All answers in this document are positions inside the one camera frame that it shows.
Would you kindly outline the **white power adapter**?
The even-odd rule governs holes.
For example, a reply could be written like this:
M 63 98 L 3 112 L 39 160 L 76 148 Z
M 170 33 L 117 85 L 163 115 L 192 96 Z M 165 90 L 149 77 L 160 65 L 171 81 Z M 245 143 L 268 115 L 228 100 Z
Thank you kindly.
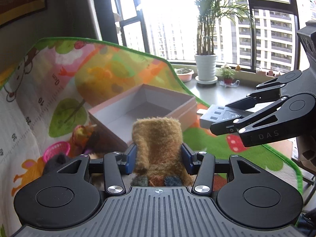
M 244 118 L 252 114 L 250 111 L 234 109 L 227 106 L 211 105 L 208 109 L 198 109 L 200 126 L 208 129 L 214 123 L 222 121 L 233 122 L 237 118 Z

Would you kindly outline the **tan furry glove toy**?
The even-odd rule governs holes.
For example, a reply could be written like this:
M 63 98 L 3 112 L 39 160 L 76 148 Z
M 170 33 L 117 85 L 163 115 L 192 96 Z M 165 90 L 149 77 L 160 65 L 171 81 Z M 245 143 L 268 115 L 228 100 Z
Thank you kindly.
M 191 186 L 193 176 L 183 165 L 181 124 L 174 118 L 138 119 L 132 140 L 137 145 L 132 186 Z

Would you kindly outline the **pink yellow cupcake toy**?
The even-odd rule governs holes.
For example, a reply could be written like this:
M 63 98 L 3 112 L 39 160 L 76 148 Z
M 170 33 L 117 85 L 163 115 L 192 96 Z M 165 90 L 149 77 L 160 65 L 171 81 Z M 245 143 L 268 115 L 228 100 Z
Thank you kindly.
M 94 132 L 96 124 L 77 125 L 72 131 L 72 135 L 69 139 L 70 151 L 68 156 L 75 157 L 84 153 L 85 146 Z

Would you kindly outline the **pink plastic strainer toy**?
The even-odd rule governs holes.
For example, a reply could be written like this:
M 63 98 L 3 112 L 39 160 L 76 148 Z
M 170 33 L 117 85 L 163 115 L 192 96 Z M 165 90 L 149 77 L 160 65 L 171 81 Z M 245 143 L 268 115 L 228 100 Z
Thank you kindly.
M 51 159 L 55 155 L 62 153 L 67 156 L 69 152 L 70 152 L 70 144 L 66 141 L 60 141 L 46 148 L 45 152 L 42 155 L 42 159 L 44 162 L 47 163 L 47 161 L 49 161 L 49 159 Z

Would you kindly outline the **black plush toy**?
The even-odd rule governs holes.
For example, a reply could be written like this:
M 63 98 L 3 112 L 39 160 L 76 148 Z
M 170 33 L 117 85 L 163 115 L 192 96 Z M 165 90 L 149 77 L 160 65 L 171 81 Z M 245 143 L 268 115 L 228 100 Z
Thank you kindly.
M 42 175 L 45 175 L 51 171 L 55 171 L 57 168 L 62 166 L 63 164 L 70 161 L 71 158 L 64 153 L 59 153 L 51 157 L 44 166 Z

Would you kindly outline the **pink cardboard box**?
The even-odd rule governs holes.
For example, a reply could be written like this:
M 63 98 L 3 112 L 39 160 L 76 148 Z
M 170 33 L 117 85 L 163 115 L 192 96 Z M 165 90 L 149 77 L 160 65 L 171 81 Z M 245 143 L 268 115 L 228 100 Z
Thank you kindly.
M 194 96 L 142 84 L 97 106 L 88 113 L 100 135 L 99 144 L 107 151 L 125 151 L 132 142 L 133 124 L 138 119 L 171 117 L 183 131 L 197 119 Z

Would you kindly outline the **small green plant red pot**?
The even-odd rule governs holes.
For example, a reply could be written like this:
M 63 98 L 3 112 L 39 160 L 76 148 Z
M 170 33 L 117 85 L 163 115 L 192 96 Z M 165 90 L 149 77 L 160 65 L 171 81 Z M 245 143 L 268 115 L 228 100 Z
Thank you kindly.
M 235 73 L 236 71 L 233 70 L 230 66 L 228 65 L 223 65 L 219 69 L 220 77 L 222 80 L 220 81 L 220 85 L 224 87 L 238 87 L 240 81 L 236 80 Z

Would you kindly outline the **pink bowl planter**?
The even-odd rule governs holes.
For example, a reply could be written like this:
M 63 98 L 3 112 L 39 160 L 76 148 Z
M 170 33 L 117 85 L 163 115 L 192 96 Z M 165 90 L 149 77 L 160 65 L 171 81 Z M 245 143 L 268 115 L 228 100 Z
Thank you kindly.
M 179 79 L 183 82 L 189 82 L 192 80 L 192 76 L 194 74 L 194 71 L 192 69 L 188 68 L 179 68 L 175 69 L 176 75 L 179 77 Z

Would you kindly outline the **colourful play mat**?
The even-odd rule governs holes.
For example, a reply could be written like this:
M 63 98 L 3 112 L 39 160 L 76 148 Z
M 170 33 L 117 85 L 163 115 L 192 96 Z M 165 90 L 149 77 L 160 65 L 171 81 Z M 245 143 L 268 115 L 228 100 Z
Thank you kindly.
M 211 195 L 191 186 L 104 191 L 105 150 L 94 130 L 84 153 L 42 175 L 42 155 L 92 124 L 91 108 L 142 84 L 193 96 L 170 63 L 109 42 L 42 39 L 1 89 L 1 236 L 300 236 L 298 188 L 233 152 L 196 122 L 182 130 L 194 152 L 215 156 Z

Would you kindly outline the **potted palm white pot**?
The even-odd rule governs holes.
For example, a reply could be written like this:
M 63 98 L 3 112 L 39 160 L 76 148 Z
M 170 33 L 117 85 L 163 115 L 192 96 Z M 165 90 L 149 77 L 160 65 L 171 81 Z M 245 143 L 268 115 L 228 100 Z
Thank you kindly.
M 228 18 L 248 18 L 253 23 L 253 16 L 247 4 L 238 4 L 237 0 L 196 0 L 198 8 L 197 52 L 195 55 L 198 79 L 204 84 L 217 83 L 215 54 L 215 25 L 218 20 Z

